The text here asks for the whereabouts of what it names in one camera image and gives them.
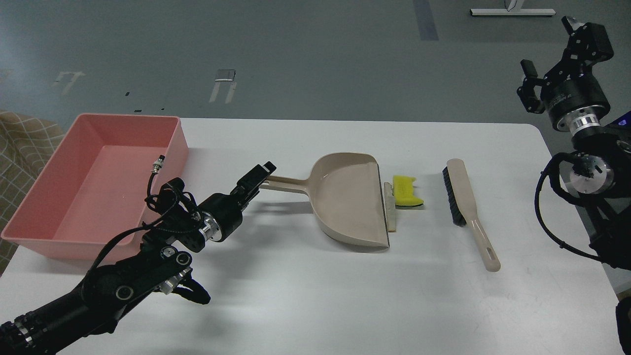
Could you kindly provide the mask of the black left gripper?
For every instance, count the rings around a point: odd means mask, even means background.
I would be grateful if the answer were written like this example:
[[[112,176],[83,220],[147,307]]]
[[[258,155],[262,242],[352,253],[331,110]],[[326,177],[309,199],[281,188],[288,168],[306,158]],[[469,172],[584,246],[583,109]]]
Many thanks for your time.
[[[259,189],[277,169],[271,161],[257,165],[238,180],[231,195],[214,193],[199,204],[204,226],[199,231],[207,240],[224,241],[243,222],[243,208],[259,193]]]

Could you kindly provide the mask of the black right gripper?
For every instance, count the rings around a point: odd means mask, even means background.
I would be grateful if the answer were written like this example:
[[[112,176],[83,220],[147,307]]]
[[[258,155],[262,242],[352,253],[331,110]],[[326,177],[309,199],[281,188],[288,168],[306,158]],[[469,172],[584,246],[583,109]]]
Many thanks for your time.
[[[529,59],[520,61],[524,78],[517,95],[525,110],[531,114],[548,113],[552,128],[569,131],[568,115],[593,114],[602,119],[611,110],[599,81],[594,77],[596,64],[614,56],[605,26],[598,23],[581,23],[564,16],[562,24],[568,42],[561,60],[540,78]],[[542,99],[535,88],[542,87]]]

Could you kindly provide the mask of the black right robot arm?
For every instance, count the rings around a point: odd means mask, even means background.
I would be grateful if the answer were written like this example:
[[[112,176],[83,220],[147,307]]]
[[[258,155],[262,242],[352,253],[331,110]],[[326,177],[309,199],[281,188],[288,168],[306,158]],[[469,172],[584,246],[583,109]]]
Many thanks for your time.
[[[534,63],[523,59],[523,82],[516,90],[525,110],[547,112],[556,131],[568,131],[574,151],[553,155],[541,171],[535,189],[536,218],[548,237],[578,256],[629,271],[630,208],[615,211],[611,200],[630,197],[630,140],[607,130],[601,119],[611,106],[593,75],[597,63],[613,58],[604,26],[562,18],[568,42],[561,59],[539,77]],[[594,227],[593,254],[581,251],[555,236],[546,226],[539,204],[543,183],[549,180],[557,196],[585,209]]]

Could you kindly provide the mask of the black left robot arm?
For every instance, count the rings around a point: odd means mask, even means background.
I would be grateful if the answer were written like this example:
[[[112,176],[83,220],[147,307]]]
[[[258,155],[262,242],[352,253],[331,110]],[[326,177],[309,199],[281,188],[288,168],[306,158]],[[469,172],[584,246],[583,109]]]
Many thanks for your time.
[[[2,324],[3,355],[54,355],[83,337],[113,333],[154,292],[199,305],[211,301],[192,277],[192,254],[208,241],[224,241],[241,225],[244,209],[276,167],[257,165],[227,195],[214,193],[198,204],[179,177],[151,192],[163,163],[164,156],[154,163],[145,198],[158,218],[106,243],[69,293]]]

